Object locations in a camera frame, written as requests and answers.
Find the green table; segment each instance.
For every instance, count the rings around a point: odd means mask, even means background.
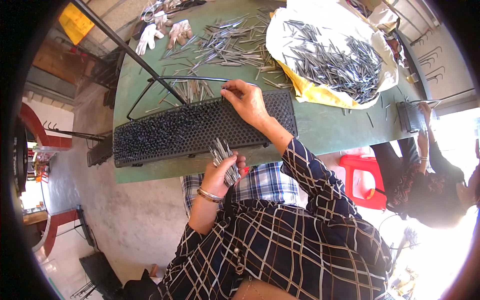
[[[240,3],[238,0],[222,0],[206,3],[203,6],[191,8],[178,13],[172,20],[174,22],[188,19],[194,35],[203,35],[205,25],[214,24],[216,18],[230,20],[247,13],[255,15],[258,7],[278,8],[285,5],[284,2],[272,0],[244,0]],[[137,41],[133,39],[130,47],[137,46]],[[176,70],[187,68],[189,62],[185,58],[159,60],[167,47],[168,37],[156,39],[155,49],[147,48],[146,54],[142,58],[157,73],[162,73],[165,69],[165,75],[171,75]],[[198,56],[198,53],[181,54],[178,57],[188,56],[190,60]],[[270,85],[264,84],[262,77],[274,81],[273,77],[278,74],[261,73],[259,80],[255,81],[257,69],[247,65],[243,67],[220,66],[216,64],[204,64],[197,68],[199,76],[222,77],[236,79],[240,78],[247,82],[256,83],[263,90],[275,89]],[[187,70],[178,75],[186,75]],[[132,58],[126,56],[120,73],[120,80],[115,100],[113,127],[128,122],[126,115],[133,102],[147,85],[147,79],[150,74],[142,70]],[[210,87],[220,96],[221,83],[209,83]],[[413,86],[401,76],[399,88],[402,93],[409,96],[410,99],[418,98],[417,92]],[[158,102],[166,94],[161,85],[150,89],[142,98],[131,114],[131,117],[139,118],[148,113],[146,111],[159,107]],[[394,124],[396,118],[396,101],[403,100],[403,96],[397,87],[382,92],[384,106],[392,104],[388,109],[388,120],[385,120],[385,109],[381,107],[380,100],[373,107],[366,110],[353,110],[351,114],[343,115],[342,109],[327,105],[315,103],[299,103],[294,100],[293,106],[299,130],[300,141],[316,155],[331,153],[335,151],[351,149],[371,144],[377,144],[410,136],[402,133],[400,122]],[[180,103],[171,95],[166,100],[172,104]],[[165,101],[160,104],[160,110],[171,108],[172,106]],[[372,118],[374,128],[372,128],[366,112]],[[242,155],[247,157],[247,165],[255,166],[259,164],[281,160],[280,154],[273,145],[267,148],[249,147],[239,150]],[[164,179],[170,177],[185,176],[204,172],[205,165],[211,160],[210,154],[197,155],[195,158],[180,157],[144,164],[142,167],[124,167],[115,168],[117,183],[128,183],[155,179]]]

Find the necklace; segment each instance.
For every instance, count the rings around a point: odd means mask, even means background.
[[[262,300],[265,300],[262,295],[260,295],[260,293],[258,292],[258,290],[256,289],[255,286],[253,286],[253,282],[252,282],[252,277],[251,276],[248,276],[248,286],[247,286],[247,289],[245,290],[245,293],[243,294],[243,297],[241,298],[241,300],[243,300],[245,298],[245,295],[247,294],[248,292],[248,289],[250,288],[250,286],[257,292],[258,296],[260,296],[260,298],[262,298]]]

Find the pile of metal pins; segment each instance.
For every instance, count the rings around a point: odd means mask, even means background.
[[[173,84],[173,89],[188,103],[205,100],[207,95],[214,96],[210,87],[200,80],[177,80],[175,84]]]
[[[294,66],[295,73],[316,85],[328,84],[333,90],[345,92],[359,104],[377,97],[382,59],[370,44],[347,36],[351,53],[345,55],[331,40],[328,46],[319,43],[317,36],[322,34],[317,27],[293,20],[284,24],[292,31],[290,37],[302,40],[300,46],[290,47],[296,57],[284,54],[285,62]]]
[[[230,156],[233,155],[233,152],[230,150],[227,141],[223,140],[223,144],[220,142],[218,138],[216,138],[216,141],[213,141],[215,149],[210,149],[210,153],[213,156],[213,164],[218,167],[222,163],[222,161],[226,158],[229,158]],[[239,173],[239,168],[237,167],[237,164],[233,164],[231,167],[228,168],[227,172],[225,173],[225,185],[227,187],[231,187],[237,180],[240,178],[240,173]]]
[[[177,75],[182,71],[187,71],[187,75],[198,75],[198,67],[203,64],[218,64],[222,66],[252,65],[258,69],[255,80],[258,80],[261,72],[278,73],[278,76],[274,79],[284,76],[283,83],[274,83],[262,77],[264,83],[276,88],[292,88],[293,84],[290,79],[265,47],[266,29],[270,23],[270,17],[268,16],[270,10],[259,8],[258,11],[260,14],[254,16],[246,14],[227,21],[217,20],[215,25],[207,25],[205,27],[203,36],[193,36],[181,48],[175,50],[175,46],[173,49],[166,51],[165,55],[159,60],[187,59],[189,64],[182,63],[182,65],[188,68],[176,70],[173,75]],[[257,22],[251,26],[246,26],[248,20],[252,18],[256,18]],[[198,55],[192,60],[180,55],[185,54],[187,51],[192,51]]]

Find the plaid pants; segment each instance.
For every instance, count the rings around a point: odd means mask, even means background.
[[[249,200],[263,199],[278,203],[297,205],[300,202],[300,189],[296,180],[282,173],[280,168],[283,162],[250,167],[249,172],[235,187],[232,203]],[[180,177],[184,197],[185,212],[190,218],[193,200],[197,196],[197,189],[202,185],[204,174]]]

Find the beaded bracelet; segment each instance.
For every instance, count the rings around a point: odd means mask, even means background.
[[[204,190],[202,190],[202,188],[197,189],[197,194],[204,197],[206,200],[208,200],[210,202],[214,202],[214,203],[222,203],[223,202],[223,198],[220,198],[218,196],[210,194],[209,192],[205,192]]]

